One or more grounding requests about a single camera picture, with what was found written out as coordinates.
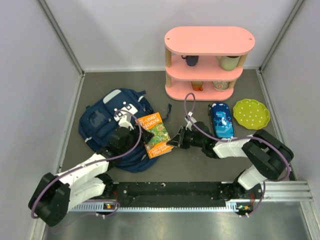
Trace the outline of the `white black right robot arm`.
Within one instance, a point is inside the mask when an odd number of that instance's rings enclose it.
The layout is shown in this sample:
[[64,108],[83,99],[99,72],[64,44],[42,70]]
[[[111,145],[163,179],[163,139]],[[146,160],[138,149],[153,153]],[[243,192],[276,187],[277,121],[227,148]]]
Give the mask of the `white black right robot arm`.
[[277,181],[294,158],[290,148],[264,129],[246,137],[218,138],[201,121],[189,122],[187,126],[180,127],[178,133],[166,144],[179,149],[198,147],[213,159],[249,159],[251,167],[241,172],[233,183],[221,187],[220,194],[227,200],[233,196],[245,198],[252,188],[266,180]]

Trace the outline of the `navy blue backpack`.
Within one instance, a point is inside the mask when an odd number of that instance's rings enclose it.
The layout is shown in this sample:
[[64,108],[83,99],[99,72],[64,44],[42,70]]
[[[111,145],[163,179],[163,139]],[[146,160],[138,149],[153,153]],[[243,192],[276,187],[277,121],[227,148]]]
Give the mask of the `navy blue backpack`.
[[145,94],[145,91],[137,92],[128,88],[116,88],[95,104],[87,106],[80,117],[78,132],[85,143],[104,158],[119,156],[118,159],[109,163],[111,167],[139,173],[149,169],[159,159],[148,157],[140,134],[136,144],[121,155],[113,155],[107,150],[107,143],[117,127],[133,130],[138,127],[135,118],[148,116],[155,112],[145,98]]

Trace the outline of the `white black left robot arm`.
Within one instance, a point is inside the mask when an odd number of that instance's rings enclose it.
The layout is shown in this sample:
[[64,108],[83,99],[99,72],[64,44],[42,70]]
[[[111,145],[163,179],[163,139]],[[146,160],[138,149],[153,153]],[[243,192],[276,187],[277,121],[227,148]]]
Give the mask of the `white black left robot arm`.
[[65,172],[45,174],[28,203],[31,217],[53,227],[76,205],[98,196],[109,198],[114,187],[107,171],[114,167],[131,173],[147,170],[154,160],[148,157],[145,144],[153,137],[139,126],[117,127],[109,141],[83,163]]

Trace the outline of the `orange Treehouse book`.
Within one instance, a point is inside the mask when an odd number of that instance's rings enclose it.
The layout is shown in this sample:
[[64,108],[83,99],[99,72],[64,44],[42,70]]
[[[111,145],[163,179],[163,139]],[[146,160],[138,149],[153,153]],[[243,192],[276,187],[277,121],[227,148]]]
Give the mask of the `orange Treehouse book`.
[[144,145],[150,159],[157,158],[172,151],[173,146],[167,145],[167,142],[171,138],[159,112],[140,117],[136,122],[139,123],[144,130],[153,134],[151,140]]

